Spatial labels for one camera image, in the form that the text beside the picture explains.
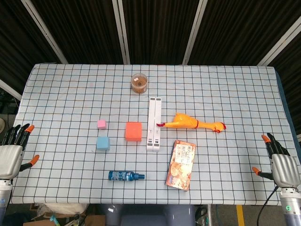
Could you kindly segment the blue spray bottle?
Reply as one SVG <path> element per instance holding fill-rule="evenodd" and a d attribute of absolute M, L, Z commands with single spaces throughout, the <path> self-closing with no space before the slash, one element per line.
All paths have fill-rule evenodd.
<path fill-rule="evenodd" d="M 111 181 L 136 181 L 144 180 L 145 175 L 132 171 L 109 171 L 108 179 Z"/>

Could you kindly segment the clear jar of rubber bands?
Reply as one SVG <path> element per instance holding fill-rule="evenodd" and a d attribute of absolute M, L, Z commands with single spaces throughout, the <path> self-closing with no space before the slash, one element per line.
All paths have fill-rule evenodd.
<path fill-rule="evenodd" d="M 148 87 L 148 78 L 143 73 L 136 73 L 131 78 L 131 88 L 135 93 L 142 94 Z"/>

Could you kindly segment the brown cardboard box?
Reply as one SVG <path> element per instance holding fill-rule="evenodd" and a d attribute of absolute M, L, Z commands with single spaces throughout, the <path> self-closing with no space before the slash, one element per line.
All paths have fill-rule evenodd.
<path fill-rule="evenodd" d="M 88 215 L 85 226 L 105 226 L 105 215 Z"/>

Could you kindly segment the orange cookie box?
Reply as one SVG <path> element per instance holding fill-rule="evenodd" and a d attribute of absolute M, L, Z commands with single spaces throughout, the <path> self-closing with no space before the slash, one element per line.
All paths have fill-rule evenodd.
<path fill-rule="evenodd" d="M 166 177 L 166 185 L 180 190 L 190 189 L 196 145 L 175 140 Z"/>

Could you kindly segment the checkered light blue tablecloth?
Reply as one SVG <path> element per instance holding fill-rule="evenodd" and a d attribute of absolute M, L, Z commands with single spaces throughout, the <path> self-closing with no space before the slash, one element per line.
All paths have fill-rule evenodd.
<path fill-rule="evenodd" d="M 143 73 L 142 94 L 131 78 Z M 182 65 L 35 65 L 15 124 L 35 126 L 23 161 L 40 159 L 14 179 L 12 203 L 279 204 L 262 134 L 271 133 L 296 160 L 301 149 L 285 114 L 273 67 Z M 183 113 L 211 129 L 160 127 L 160 150 L 146 150 L 150 97 L 161 98 L 161 123 Z M 97 121 L 105 120 L 106 129 Z M 127 122 L 142 123 L 141 142 L 126 141 Z M 110 138 L 97 151 L 98 137 Z M 166 185 L 175 140 L 196 145 L 190 189 Z M 111 181 L 109 171 L 144 180 Z"/>

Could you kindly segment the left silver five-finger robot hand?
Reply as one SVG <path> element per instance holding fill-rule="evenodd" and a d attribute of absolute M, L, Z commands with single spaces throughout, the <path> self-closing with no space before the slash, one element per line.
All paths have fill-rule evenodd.
<path fill-rule="evenodd" d="M 14 179 L 19 172 L 31 168 L 39 160 L 36 155 L 28 163 L 22 163 L 23 153 L 34 125 L 17 125 L 7 130 L 0 144 L 0 180 Z"/>

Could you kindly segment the white folding stand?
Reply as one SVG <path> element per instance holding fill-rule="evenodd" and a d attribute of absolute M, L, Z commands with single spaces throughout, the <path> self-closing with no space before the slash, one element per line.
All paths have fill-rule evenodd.
<path fill-rule="evenodd" d="M 160 127 L 161 123 L 161 98 L 150 97 L 148 113 L 148 130 L 146 150 L 158 152 L 160 150 Z"/>

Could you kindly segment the white frame post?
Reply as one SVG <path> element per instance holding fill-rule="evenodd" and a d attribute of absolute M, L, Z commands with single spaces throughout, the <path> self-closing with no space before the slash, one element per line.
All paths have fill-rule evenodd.
<path fill-rule="evenodd" d="M 7 93 L 12 95 L 14 98 L 18 99 L 21 101 L 22 95 L 19 94 L 16 90 L 14 90 L 11 86 L 9 86 L 7 83 L 5 83 L 3 80 L 0 79 L 0 88 L 5 90 Z"/>
<path fill-rule="evenodd" d="M 200 28 L 200 24 L 202 22 L 202 18 L 203 18 L 203 15 L 204 15 L 204 12 L 205 12 L 205 9 L 206 9 L 206 6 L 207 6 L 207 2 L 208 2 L 208 0 L 199 0 L 198 8 L 197 8 L 197 11 L 196 11 L 196 14 L 195 14 L 195 18 L 194 18 L 194 21 L 193 21 L 193 24 L 192 24 L 190 36 L 189 36 L 188 43 L 187 43 L 187 47 L 186 47 L 185 54 L 184 54 L 184 57 L 183 57 L 183 62 L 182 62 L 183 65 L 187 65 L 188 62 L 189 62 L 191 52 L 192 52 L 193 46 L 195 44 L 195 40 L 196 40 L 198 31 L 199 31 L 199 28 Z"/>
<path fill-rule="evenodd" d="M 300 32 L 301 16 L 290 26 L 257 65 L 268 66 Z"/>
<path fill-rule="evenodd" d="M 68 64 L 68 61 L 67 61 L 66 57 L 64 56 L 61 48 L 55 41 L 52 33 L 48 29 L 47 25 L 45 24 L 44 20 L 42 19 L 42 17 L 38 13 L 38 11 L 36 10 L 32 1 L 31 0 L 20 0 L 20 1 L 22 2 L 24 7 L 26 8 L 26 10 L 28 11 L 31 18 L 34 20 L 35 24 L 37 25 L 37 27 L 39 28 L 39 30 L 45 37 L 46 41 L 48 42 L 48 44 L 50 45 L 50 47 L 52 48 L 52 50 L 54 51 L 54 53 L 56 54 L 56 56 L 58 57 L 60 62 L 62 64 Z"/>
<path fill-rule="evenodd" d="M 125 23 L 124 9 L 123 9 L 123 1 L 112 0 L 112 5 L 113 5 L 113 11 L 115 15 L 115 21 L 116 21 L 116 26 L 118 31 L 123 63 L 125 65 L 130 65 L 131 63 L 130 63 L 128 41 L 127 41 L 127 30 L 126 30 L 126 23 Z"/>

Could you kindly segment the light blue block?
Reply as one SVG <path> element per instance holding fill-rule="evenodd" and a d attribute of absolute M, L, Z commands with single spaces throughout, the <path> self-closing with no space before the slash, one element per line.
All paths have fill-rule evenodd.
<path fill-rule="evenodd" d="M 109 137 L 98 137 L 96 142 L 97 151 L 108 151 L 110 149 Z"/>

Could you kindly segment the dark brown curtain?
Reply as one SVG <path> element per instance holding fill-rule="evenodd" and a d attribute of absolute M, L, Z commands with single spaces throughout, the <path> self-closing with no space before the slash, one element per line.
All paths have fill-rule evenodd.
<path fill-rule="evenodd" d="M 112 0 L 31 0 L 68 63 L 122 64 Z M 122 0 L 132 64 L 179 65 L 201 0 Z M 301 0 L 207 0 L 188 63 L 257 65 L 301 17 Z M 21 0 L 0 0 L 0 80 L 22 93 L 35 64 L 59 63 Z M 301 134 L 301 33 L 271 62 Z"/>

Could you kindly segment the large orange foam block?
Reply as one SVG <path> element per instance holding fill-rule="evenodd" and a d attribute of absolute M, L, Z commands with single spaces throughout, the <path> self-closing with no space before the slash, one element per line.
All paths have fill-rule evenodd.
<path fill-rule="evenodd" d="M 127 122 L 125 130 L 126 141 L 141 142 L 142 140 L 142 123 Z"/>

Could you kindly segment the yellow rubber chicken toy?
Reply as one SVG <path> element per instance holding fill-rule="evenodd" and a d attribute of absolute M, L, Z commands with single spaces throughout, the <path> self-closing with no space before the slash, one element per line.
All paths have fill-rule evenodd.
<path fill-rule="evenodd" d="M 157 123 L 159 127 L 174 128 L 174 129 L 211 129 L 214 132 L 220 133 L 226 129 L 223 122 L 202 122 L 196 118 L 190 117 L 183 113 L 176 113 L 172 122 Z"/>

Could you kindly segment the grey-blue robot torso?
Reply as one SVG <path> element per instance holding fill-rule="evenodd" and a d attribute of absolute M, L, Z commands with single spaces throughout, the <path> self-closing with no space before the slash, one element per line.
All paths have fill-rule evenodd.
<path fill-rule="evenodd" d="M 101 204 L 106 226 L 195 226 L 187 204 Z"/>

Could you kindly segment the white plastic bag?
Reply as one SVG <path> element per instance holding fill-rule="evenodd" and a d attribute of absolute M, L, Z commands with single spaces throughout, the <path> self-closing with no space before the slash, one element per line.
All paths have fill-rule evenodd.
<path fill-rule="evenodd" d="M 87 203 L 45 203 L 51 212 L 58 214 L 81 214 L 88 207 Z"/>

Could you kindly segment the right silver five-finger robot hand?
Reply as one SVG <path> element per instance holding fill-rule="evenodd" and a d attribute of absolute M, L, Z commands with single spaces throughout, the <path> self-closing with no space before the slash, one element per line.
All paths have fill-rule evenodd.
<path fill-rule="evenodd" d="M 262 172 L 256 167 L 252 167 L 253 172 L 269 180 L 273 180 L 280 188 L 297 188 L 301 185 L 296 160 L 289 154 L 288 150 L 276 141 L 270 133 L 262 134 L 262 139 L 269 155 L 271 172 Z"/>

